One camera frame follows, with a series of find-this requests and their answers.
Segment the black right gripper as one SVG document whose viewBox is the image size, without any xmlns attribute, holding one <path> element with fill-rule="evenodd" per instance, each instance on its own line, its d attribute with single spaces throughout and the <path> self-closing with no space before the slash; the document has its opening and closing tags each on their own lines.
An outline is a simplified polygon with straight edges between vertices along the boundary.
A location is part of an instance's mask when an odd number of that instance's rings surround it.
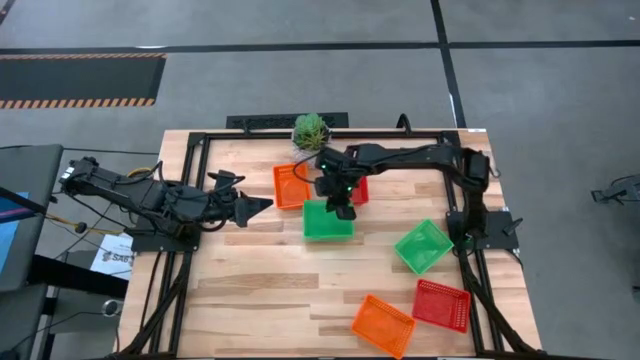
<svg viewBox="0 0 640 360">
<path fill-rule="evenodd" d="M 325 210 L 335 211 L 336 216 L 341 220 L 356 219 L 356 212 L 350 201 L 351 189 L 358 184 L 361 177 L 366 177 L 362 172 L 358 173 L 352 169 L 351 159 L 356 154 L 356 146 L 348 146 L 344 151 L 324 147 L 315 160 L 315 168 L 322 172 L 322 175 L 314 180 L 316 194 L 327 197 Z M 339 200 L 337 196 L 333 196 L 341 191 L 348 195 L 350 200 Z"/>
</svg>

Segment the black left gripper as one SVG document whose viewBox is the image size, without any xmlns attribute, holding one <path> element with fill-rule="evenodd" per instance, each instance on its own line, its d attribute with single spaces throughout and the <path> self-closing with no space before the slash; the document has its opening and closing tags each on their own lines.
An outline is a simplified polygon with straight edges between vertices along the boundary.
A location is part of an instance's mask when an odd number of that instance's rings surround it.
<svg viewBox="0 0 640 360">
<path fill-rule="evenodd" d="M 235 188 L 245 176 L 225 170 L 208 172 L 207 176 L 215 181 L 215 185 L 207 192 L 208 203 L 198 219 L 199 226 L 225 226 L 227 222 L 233 222 L 246 228 L 249 214 L 258 214 L 273 205 L 272 199 L 245 196 Z"/>
</svg>

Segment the green plastic mesh basket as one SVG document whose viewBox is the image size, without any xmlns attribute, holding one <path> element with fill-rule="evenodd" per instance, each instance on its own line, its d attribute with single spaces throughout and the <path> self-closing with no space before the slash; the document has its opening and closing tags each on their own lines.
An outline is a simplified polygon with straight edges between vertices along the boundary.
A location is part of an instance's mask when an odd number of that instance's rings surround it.
<svg viewBox="0 0 640 360">
<path fill-rule="evenodd" d="M 327 212 L 326 202 L 306 200 L 303 205 L 303 236 L 307 241 L 347 241 L 355 234 L 350 220 L 341 220 L 335 212 Z"/>
<path fill-rule="evenodd" d="M 409 269 L 422 275 L 447 254 L 454 244 L 432 221 L 424 220 L 394 245 Z"/>
</svg>

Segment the red plastic mesh basket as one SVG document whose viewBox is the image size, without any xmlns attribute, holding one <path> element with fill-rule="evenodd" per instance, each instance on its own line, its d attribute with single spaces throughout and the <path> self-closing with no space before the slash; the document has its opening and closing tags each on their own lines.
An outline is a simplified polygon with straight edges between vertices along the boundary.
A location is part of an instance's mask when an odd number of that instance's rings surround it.
<svg viewBox="0 0 640 360">
<path fill-rule="evenodd" d="M 358 184 L 351 189 L 350 199 L 353 205 L 363 205 L 369 201 L 368 181 L 366 177 L 361 177 Z"/>
<path fill-rule="evenodd" d="M 469 326 L 471 294 L 425 279 L 416 285 L 412 317 L 459 333 Z"/>
</svg>

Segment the orange plastic mesh basket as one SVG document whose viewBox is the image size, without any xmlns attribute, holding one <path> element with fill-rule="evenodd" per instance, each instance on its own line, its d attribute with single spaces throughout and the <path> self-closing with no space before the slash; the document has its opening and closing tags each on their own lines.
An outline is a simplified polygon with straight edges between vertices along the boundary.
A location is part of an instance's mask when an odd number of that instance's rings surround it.
<svg viewBox="0 0 640 360">
<path fill-rule="evenodd" d="M 302 208 L 306 200 L 311 199 L 310 184 L 299 179 L 293 172 L 294 164 L 279 164 L 272 168 L 275 204 L 278 209 L 291 210 Z M 305 178 L 307 166 L 298 166 L 297 173 Z"/>
<path fill-rule="evenodd" d="M 415 320 L 378 297 L 365 296 L 352 322 L 357 336 L 400 360 L 416 327 Z"/>
</svg>

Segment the succulent in white pot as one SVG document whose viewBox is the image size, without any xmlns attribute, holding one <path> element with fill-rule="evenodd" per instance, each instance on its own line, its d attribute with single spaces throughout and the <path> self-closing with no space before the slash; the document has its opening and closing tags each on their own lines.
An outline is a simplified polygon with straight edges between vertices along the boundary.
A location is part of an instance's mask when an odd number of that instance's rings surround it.
<svg viewBox="0 0 640 360">
<path fill-rule="evenodd" d="M 299 115 L 291 136 L 294 160 L 302 161 L 318 153 L 330 138 L 331 130 L 322 116 L 317 113 Z"/>
</svg>

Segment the black perforated strip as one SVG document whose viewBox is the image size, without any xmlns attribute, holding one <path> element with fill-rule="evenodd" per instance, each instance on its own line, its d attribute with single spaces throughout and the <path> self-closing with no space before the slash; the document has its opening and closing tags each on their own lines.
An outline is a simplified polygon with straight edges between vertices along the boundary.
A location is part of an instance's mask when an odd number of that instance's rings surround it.
<svg viewBox="0 0 640 360">
<path fill-rule="evenodd" d="M 234 115 L 226 118 L 226 129 L 289 129 L 295 125 L 299 113 L 266 114 L 266 115 Z M 347 112 L 319 113 L 330 128 L 348 128 L 349 115 Z"/>
</svg>

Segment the white printed paper sheet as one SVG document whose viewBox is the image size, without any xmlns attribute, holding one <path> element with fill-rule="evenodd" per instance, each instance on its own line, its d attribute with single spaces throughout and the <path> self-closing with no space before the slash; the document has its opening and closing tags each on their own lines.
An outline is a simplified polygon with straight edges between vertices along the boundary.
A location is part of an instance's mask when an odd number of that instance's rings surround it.
<svg viewBox="0 0 640 360">
<path fill-rule="evenodd" d="M 133 239 L 126 235 L 105 235 L 90 266 L 90 270 L 128 281 L 131 277 L 134 252 Z"/>
</svg>

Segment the black hazard-striped floor mat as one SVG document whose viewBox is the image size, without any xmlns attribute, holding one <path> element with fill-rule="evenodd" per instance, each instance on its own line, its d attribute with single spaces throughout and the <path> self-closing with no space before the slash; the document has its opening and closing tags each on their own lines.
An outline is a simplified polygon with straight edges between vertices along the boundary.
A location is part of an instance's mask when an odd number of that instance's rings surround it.
<svg viewBox="0 0 640 360">
<path fill-rule="evenodd" d="M 0 55 L 0 109 L 149 107 L 163 53 Z"/>
</svg>

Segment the black tripod stand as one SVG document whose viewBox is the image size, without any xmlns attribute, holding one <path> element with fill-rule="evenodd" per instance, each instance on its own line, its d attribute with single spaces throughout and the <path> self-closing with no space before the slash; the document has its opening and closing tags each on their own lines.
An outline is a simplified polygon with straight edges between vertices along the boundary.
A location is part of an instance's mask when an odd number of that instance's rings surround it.
<svg viewBox="0 0 640 360">
<path fill-rule="evenodd" d="M 615 179 L 608 188 L 593 190 L 591 196 L 596 203 L 640 203 L 640 174 Z"/>
</svg>

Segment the black metal table frame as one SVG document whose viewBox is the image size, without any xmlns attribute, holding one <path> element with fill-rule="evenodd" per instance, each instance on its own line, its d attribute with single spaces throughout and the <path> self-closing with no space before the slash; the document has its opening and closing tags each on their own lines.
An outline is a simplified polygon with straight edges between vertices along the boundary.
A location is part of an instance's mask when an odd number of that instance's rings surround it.
<svg viewBox="0 0 640 360">
<path fill-rule="evenodd" d="M 290 135 L 202 130 L 213 135 L 206 170 L 246 176 L 238 188 L 273 198 L 272 167 L 293 162 Z M 179 357 L 388 356 L 357 337 L 351 325 L 374 295 L 411 314 L 418 279 L 462 288 L 458 259 L 446 254 L 421 276 L 394 245 L 425 219 L 446 230 L 446 212 L 462 203 L 439 171 L 390 171 L 368 181 L 369 202 L 358 207 L 355 236 L 339 243 L 306 242 L 302 212 L 270 207 L 247 228 L 226 225 L 205 234 L 193 255 Z M 133 265 L 119 323 L 122 348 L 139 331 L 157 255 Z M 541 348 L 521 265 L 504 250 L 484 251 L 496 305 L 519 335 Z M 418 322 L 407 356 L 475 355 L 472 332 Z"/>
</svg>

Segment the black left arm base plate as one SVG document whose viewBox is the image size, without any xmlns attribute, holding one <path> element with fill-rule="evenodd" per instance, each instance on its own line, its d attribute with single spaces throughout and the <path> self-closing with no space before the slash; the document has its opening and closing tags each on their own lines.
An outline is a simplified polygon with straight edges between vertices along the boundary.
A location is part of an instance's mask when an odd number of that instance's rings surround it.
<svg viewBox="0 0 640 360">
<path fill-rule="evenodd" d="M 139 218 L 136 225 L 127 228 L 125 233 L 133 238 L 131 249 L 134 252 L 190 252 L 198 249 L 201 231 L 187 227 L 178 234 L 162 232 L 149 220 Z"/>
</svg>

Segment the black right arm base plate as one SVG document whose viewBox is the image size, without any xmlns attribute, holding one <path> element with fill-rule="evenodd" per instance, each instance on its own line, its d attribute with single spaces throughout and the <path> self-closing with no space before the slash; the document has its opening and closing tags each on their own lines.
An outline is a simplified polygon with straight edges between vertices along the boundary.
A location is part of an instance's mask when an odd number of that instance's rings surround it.
<svg viewBox="0 0 640 360">
<path fill-rule="evenodd" d="M 463 231 L 463 213 L 449 212 L 446 215 L 447 229 L 452 242 L 461 240 L 466 250 L 480 249 L 502 249 L 514 250 L 519 248 L 516 232 L 511 236 L 506 236 L 502 229 L 511 223 L 512 215 L 508 211 L 490 211 L 487 214 L 485 228 L 486 237 L 473 240 Z"/>
</svg>

